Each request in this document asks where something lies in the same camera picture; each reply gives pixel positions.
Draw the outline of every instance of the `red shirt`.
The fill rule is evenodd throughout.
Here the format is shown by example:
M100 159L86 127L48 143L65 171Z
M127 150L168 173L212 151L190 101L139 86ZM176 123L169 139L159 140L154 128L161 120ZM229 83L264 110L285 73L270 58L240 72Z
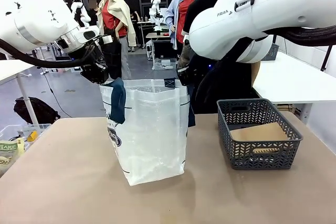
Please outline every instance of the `red shirt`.
M107 10L108 5L109 5L109 0L106 1L104 8L101 12L101 15L104 21L104 27L107 27L109 29L115 29L119 25L120 20L109 13L109 11ZM118 34L119 34L119 37L127 36L127 28L125 26L122 26Z
M183 0L180 2L180 5L178 6L179 11L179 21L177 22L177 34L176 39L178 42L183 43L184 36L181 34L184 23L185 23L185 15L187 14L187 10L189 6L194 2L194 0Z

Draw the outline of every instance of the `dark blue cloth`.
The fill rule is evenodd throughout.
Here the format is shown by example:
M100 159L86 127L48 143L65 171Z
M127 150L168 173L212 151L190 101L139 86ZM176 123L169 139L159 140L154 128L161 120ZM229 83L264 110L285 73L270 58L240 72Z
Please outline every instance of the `dark blue cloth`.
M167 88L175 88L175 78L168 78L168 79L164 79L164 85ZM189 85L187 86L187 90L188 90L188 94L190 96L190 99L193 95L193 91L194 91L194 86L193 85ZM196 126L196 119L195 119L195 113L193 111L193 108L191 107L191 103L189 104L189 116L188 116L188 127L193 127Z
M124 82L117 78L109 84L103 86L112 87L111 95L111 113L109 119L116 123L123 124L125 122L125 104L126 104L126 90Z
M188 85L187 89L188 89L188 93L189 93L190 100L191 100L191 97L193 96L193 92L194 92L194 85ZM196 126L195 113L194 113L193 107L191 106L191 103L189 105L189 117L188 117L188 119L189 119L188 127Z

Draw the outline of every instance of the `basket handle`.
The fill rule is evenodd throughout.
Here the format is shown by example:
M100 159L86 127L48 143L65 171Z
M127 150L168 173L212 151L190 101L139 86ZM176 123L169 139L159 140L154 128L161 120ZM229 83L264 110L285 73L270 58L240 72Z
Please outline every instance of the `basket handle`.
M252 151L253 154L277 154L280 152L279 148L256 148Z
M251 106L235 106L231 108L231 112L248 112L251 110Z

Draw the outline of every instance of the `white plastic bag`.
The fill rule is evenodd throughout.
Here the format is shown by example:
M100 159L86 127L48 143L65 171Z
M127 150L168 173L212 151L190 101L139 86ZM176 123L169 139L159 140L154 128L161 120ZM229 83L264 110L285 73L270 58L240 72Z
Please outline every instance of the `white plastic bag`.
M108 130L131 186L184 173L190 98L187 88L175 83L166 88L164 80L124 81L125 122L108 119ZM113 88L100 90L109 115Z

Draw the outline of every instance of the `cardboard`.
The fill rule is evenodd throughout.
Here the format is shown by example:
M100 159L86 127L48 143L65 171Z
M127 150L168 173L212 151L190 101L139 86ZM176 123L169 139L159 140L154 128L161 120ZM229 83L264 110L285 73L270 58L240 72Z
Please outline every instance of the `cardboard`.
M240 142L284 141L288 140L278 123L269 123L231 131L234 140Z

